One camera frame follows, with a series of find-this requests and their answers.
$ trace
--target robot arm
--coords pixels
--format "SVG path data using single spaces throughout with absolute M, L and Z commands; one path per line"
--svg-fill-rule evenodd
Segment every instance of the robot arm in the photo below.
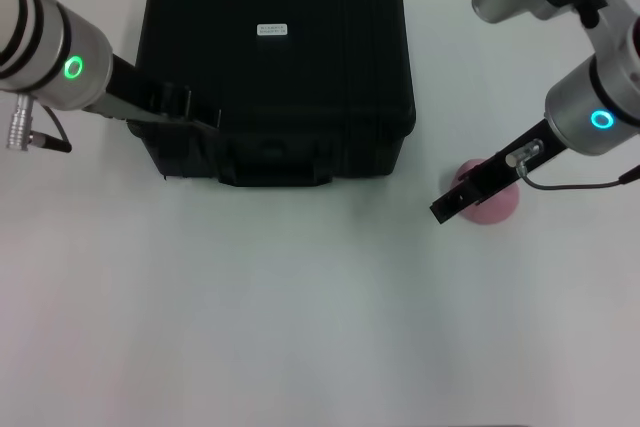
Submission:
M 18 95 L 8 148 L 71 150 L 31 130 L 34 100 L 123 120 L 216 125 L 189 88 L 145 78 L 113 54 L 98 28 L 56 0 L 0 0 L 0 10 L 0 90 Z
M 473 0 L 478 16 L 490 23 L 523 12 L 547 20 L 570 7 L 580 15 L 595 55 L 551 89 L 544 120 L 434 202 L 440 223 L 520 178 L 530 183 L 528 172 L 567 148 L 602 155 L 640 129 L 640 21 L 625 0 Z M 635 173 L 616 185 L 636 180 Z

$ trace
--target cable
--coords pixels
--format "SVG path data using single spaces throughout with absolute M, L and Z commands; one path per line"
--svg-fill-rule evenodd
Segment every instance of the cable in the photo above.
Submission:
M 622 182 L 616 180 L 615 182 L 608 182 L 606 184 L 567 184 L 567 185 L 540 185 L 536 184 L 526 175 L 522 176 L 522 180 L 529 187 L 533 187 L 537 190 L 556 191 L 556 190 L 595 190 L 595 189 L 608 189 L 610 187 L 617 187 L 622 185 Z
M 545 191 L 558 191 L 558 190 L 596 190 L 596 189 L 609 189 L 611 187 L 617 187 L 619 185 L 627 185 L 636 180 L 640 180 L 640 165 L 637 165 L 630 171 L 622 174 L 618 177 L 618 180 L 613 182 L 607 182 L 604 184 L 567 184 L 567 185 L 540 185 L 536 184 L 528 177 L 528 171 L 524 163 L 520 163 L 517 167 L 518 175 L 529 186 L 537 190 Z
M 53 110 L 51 110 L 51 108 L 47 107 L 46 105 L 43 105 L 42 108 L 49 115 L 49 117 L 51 117 L 51 120 L 53 121 L 56 128 L 58 129 L 58 132 L 60 132 L 60 137 L 62 137 L 62 140 L 64 142 L 69 143 L 69 137 L 67 137 L 67 133 L 64 131 L 64 127 L 62 127 L 60 120 L 58 119 L 56 114 L 53 113 Z

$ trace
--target black case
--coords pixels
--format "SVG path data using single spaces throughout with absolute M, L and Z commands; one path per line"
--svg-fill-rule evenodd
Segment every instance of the black case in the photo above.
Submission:
M 259 36 L 266 24 L 288 33 Z M 415 125 L 402 0 L 147 0 L 136 66 L 219 113 L 217 131 L 130 124 L 165 176 L 386 175 Z

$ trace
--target white tabletop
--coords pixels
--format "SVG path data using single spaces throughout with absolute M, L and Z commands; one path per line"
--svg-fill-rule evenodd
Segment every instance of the white tabletop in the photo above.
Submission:
M 134 60 L 145 0 L 61 1 Z M 639 187 L 523 187 L 493 227 L 429 212 L 542 119 L 591 53 L 577 19 L 405 4 L 418 123 L 389 178 L 165 182 L 87 113 L 61 115 L 71 155 L 0 150 L 1 425 L 637 425 Z M 533 177 L 615 179 L 639 147 Z

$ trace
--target pink object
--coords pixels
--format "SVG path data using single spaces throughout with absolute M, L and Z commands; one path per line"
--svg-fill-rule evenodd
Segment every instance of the pink object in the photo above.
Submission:
M 456 172 L 451 187 L 455 187 L 460 183 L 458 179 L 462 174 L 473 169 L 476 165 L 480 165 L 482 162 L 484 162 L 482 159 L 473 159 L 462 164 L 462 167 Z M 460 215 L 480 225 L 499 224 L 511 217 L 516 211 L 519 202 L 520 189 L 516 184 L 511 184 L 502 192 L 497 193 L 482 204 L 467 207 Z

